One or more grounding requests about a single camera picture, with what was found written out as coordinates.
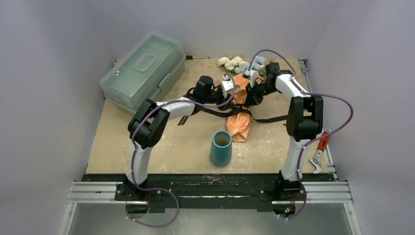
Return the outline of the orange flower bouquet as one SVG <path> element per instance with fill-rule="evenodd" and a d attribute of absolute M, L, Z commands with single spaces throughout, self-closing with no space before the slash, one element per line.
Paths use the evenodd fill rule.
<path fill-rule="evenodd" d="M 234 104 L 243 104 L 247 99 L 246 86 L 250 81 L 242 77 L 243 72 L 247 71 L 250 63 L 242 57 L 222 57 L 218 60 L 218 66 L 226 72 L 233 74 L 236 84 L 236 92 L 233 97 Z M 234 142 L 245 142 L 250 130 L 251 116 L 247 113 L 238 113 L 228 118 L 227 130 Z"/>

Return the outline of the translucent plastic storage box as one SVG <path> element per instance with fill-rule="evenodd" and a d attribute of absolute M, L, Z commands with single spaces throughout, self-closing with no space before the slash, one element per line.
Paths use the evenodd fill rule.
<path fill-rule="evenodd" d="M 100 80 L 106 99 L 134 114 L 146 99 L 161 101 L 184 72 L 180 40 L 149 32 Z"/>

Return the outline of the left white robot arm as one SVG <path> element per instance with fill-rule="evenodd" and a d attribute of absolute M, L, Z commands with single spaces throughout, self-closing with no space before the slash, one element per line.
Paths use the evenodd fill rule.
<path fill-rule="evenodd" d="M 128 200 L 147 199 L 154 190 L 163 192 L 161 187 L 147 188 L 146 181 L 151 152 L 161 140 L 167 123 L 200 111 L 228 108 L 235 92 L 235 80 L 226 73 L 217 89 L 213 87 L 211 77 L 201 76 L 196 86 L 178 99 L 167 102 L 144 100 L 127 127 L 133 152 L 129 169 L 117 191 Z"/>

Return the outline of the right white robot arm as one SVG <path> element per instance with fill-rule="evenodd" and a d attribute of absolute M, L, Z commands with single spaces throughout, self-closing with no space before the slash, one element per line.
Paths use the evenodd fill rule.
<path fill-rule="evenodd" d="M 275 186 L 268 192 L 287 199 L 302 190 L 302 170 L 311 141 L 323 129 L 323 98 L 309 95 L 290 70 L 281 70 L 278 63 L 265 66 L 266 80 L 257 83 L 258 72 L 247 70 L 242 76 L 249 79 L 245 105 L 258 105 L 265 95 L 279 92 L 290 102 L 286 130 L 290 137 L 285 163 L 278 173 Z"/>

